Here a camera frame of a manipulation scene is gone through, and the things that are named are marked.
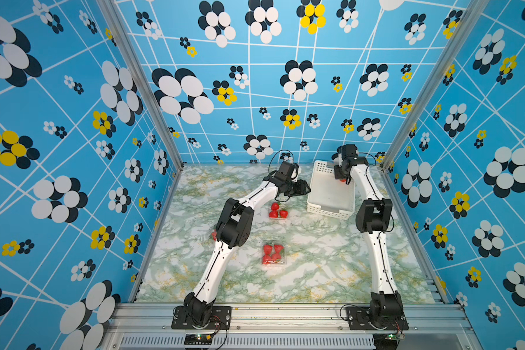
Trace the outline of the white perforated plastic basket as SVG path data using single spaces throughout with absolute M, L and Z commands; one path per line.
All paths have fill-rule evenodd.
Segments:
M 340 220 L 354 214 L 356 188 L 335 178 L 332 162 L 315 161 L 309 187 L 307 211 Z

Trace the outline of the clear plastic clamshell container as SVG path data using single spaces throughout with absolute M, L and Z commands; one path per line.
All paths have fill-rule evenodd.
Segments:
M 264 243 L 262 245 L 263 265 L 284 265 L 286 263 L 285 247 L 278 243 Z

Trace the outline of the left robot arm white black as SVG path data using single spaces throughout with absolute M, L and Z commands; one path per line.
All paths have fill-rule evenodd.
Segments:
M 255 212 L 280 196 L 291 198 L 311 192 L 308 183 L 298 178 L 299 174 L 299 165 L 284 161 L 251 193 L 225 202 L 214 227 L 216 241 L 210 260 L 199 283 L 183 302 L 184 312 L 195 326 L 204 327 L 210 322 L 220 282 L 233 255 L 247 242 Z

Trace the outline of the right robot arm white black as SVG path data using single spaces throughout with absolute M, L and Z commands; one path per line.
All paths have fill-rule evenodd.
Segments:
M 392 230 L 389 227 L 392 201 L 380 194 L 370 175 L 367 158 L 359 154 L 355 145 L 340 146 L 333 162 L 335 178 L 344 180 L 347 185 L 354 182 L 362 198 L 355 224 L 363 235 L 369 253 L 372 275 L 368 312 L 370 324 L 380 330 L 394 326 L 401 332 L 404 330 L 404 307 L 386 247 L 386 235 Z

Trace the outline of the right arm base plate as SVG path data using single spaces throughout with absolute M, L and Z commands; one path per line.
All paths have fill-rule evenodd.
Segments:
M 383 315 L 379 311 L 370 311 L 369 307 L 360 307 L 355 304 L 343 305 L 339 314 L 341 319 L 348 323 L 350 330 L 389 332 L 409 330 L 404 315 Z

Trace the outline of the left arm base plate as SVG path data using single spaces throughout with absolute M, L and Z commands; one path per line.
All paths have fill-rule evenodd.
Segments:
M 194 314 L 184 306 L 177 306 L 173 311 L 171 328 L 173 330 L 228 330 L 232 316 L 230 306 L 213 306 L 208 311 Z

